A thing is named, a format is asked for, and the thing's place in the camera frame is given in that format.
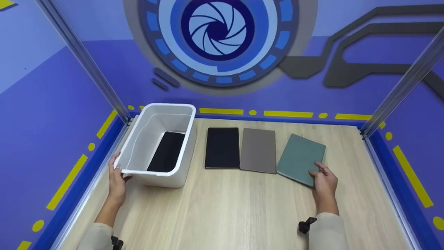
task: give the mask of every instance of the table surface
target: table surface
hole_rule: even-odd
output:
[[[367,149],[353,126],[196,119],[194,154],[180,189],[127,184],[114,235],[125,250],[302,250],[299,221],[316,215],[312,190],[278,174],[204,169],[208,127],[276,131],[279,160],[291,133],[327,146],[324,163],[337,175],[337,201],[350,249],[408,249],[394,209]],[[63,242],[75,249],[108,193],[108,173]]]

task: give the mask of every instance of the metal frame pole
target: metal frame pole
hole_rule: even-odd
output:
[[[72,51],[77,60],[79,60],[79,63],[83,66],[100,91],[102,91],[103,95],[111,106],[116,110],[119,117],[123,120],[123,122],[125,122],[125,124],[128,124],[131,119],[130,114],[112,87],[109,85],[105,76],[95,64],[82,41],[78,38],[72,27],[69,25],[66,17],[62,14],[59,7],[54,4],[52,0],[36,0],[36,2],[45,13],[46,17],[51,21],[52,25],[59,32],[63,40],[65,40],[68,48]]]
[[[370,137],[443,57],[444,27],[391,90],[372,117],[362,126],[362,136]]]

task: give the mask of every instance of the yellow stripe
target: yellow stripe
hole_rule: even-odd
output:
[[[264,116],[279,116],[279,117],[302,117],[311,118],[313,112],[289,112],[289,111],[264,111]]]
[[[47,209],[54,210],[57,207],[57,204],[60,202],[63,195],[66,193],[69,186],[74,181],[75,177],[80,172],[80,170],[82,169],[82,167],[85,164],[87,159],[88,159],[88,157],[86,155],[82,154],[82,156],[79,158],[77,163],[72,168],[71,172],[66,177],[65,181],[59,187],[59,190],[57,190],[57,192],[52,197],[51,201],[48,203],[48,206],[46,206]]]
[[[114,118],[115,118],[116,115],[117,115],[117,111],[113,110],[111,112],[111,114],[108,116],[108,118],[105,121],[105,123],[102,125],[102,127],[97,132],[97,137],[99,139],[102,139],[102,136],[105,134],[105,132],[107,131],[108,127],[111,125],[112,121],[114,121]]]
[[[200,108],[199,112],[202,114],[221,114],[221,115],[243,115],[243,109],[207,109]]]
[[[20,246],[17,247],[17,250],[28,250],[30,245],[31,245],[31,242],[29,242],[29,241],[22,241],[22,243],[20,243]]]
[[[422,202],[422,205],[425,208],[433,206],[433,202],[428,196],[427,192],[425,191],[424,187],[422,186],[421,182],[419,181],[418,177],[416,176],[415,172],[413,171],[412,167],[410,166],[410,163],[407,161],[407,158],[405,158],[404,153],[402,152],[399,145],[393,148],[393,153],[395,154],[396,158],[399,161],[399,164],[401,165],[402,169],[404,170],[405,175],[407,175],[408,180],[410,181],[410,184],[412,185],[413,189],[415,190],[416,194],[418,195],[419,199]]]
[[[9,1],[9,0],[0,0],[0,10],[4,9],[6,7],[9,7],[9,6],[13,5],[13,4],[15,4],[15,3],[12,2],[12,1]]]
[[[372,115],[336,114],[335,119],[366,121],[371,117]]]
[[[383,121],[381,124],[379,124],[379,128],[380,128],[380,129],[383,129],[383,128],[385,128],[385,125],[386,125],[386,124],[385,124],[385,121]]]

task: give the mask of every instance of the plastic bin rim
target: plastic bin rim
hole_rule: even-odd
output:
[[[190,137],[190,132],[191,132],[191,128],[193,126],[193,122],[194,122],[194,118],[196,116],[196,107],[194,107],[194,105],[192,104],[177,104],[177,103],[150,103],[148,105],[146,105],[143,109],[142,112],[140,113],[140,116],[142,116],[145,113],[145,110],[147,110],[149,107],[151,106],[182,106],[182,107],[189,107],[192,109],[191,112],[191,117],[190,117],[190,121],[188,123],[188,126],[186,128],[186,132],[185,132],[185,138],[183,139],[183,142],[186,143],[188,142],[188,138]],[[134,124],[134,128],[139,124],[140,119],[137,119],[136,123]],[[123,144],[122,150],[126,148],[128,141],[130,140],[130,138],[133,136],[133,132],[134,130],[132,130],[130,132],[130,134],[128,135],[127,140],[125,141],[125,143]],[[185,152],[185,147],[186,144],[182,144],[182,147],[180,149],[179,152],[179,157],[178,159],[182,159],[183,158],[183,154]],[[120,157],[122,155],[119,155],[119,157],[117,157],[116,161],[114,162],[114,168],[117,167]],[[177,172],[177,170],[180,167],[180,162],[176,162],[176,166],[174,166],[173,170],[171,170],[170,172],[153,172],[153,171],[142,171],[142,170],[128,170],[128,169],[122,169],[122,173],[124,174],[143,174],[143,175],[155,175],[155,176],[164,176],[164,177],[168,177],[171,176],[173,174],[175,174]]]

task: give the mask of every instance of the gray tablet case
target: gray tablet case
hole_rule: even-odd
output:
[[[241,149],[241,169],[276,173],[276,132],[244,129]]]
[[[308,170],[319,171],[314,162],[322,162],[324,153],[325,145],[291,134],[277,164],[276,172],[304,185],[314,187],[313,177],[308,173]]]

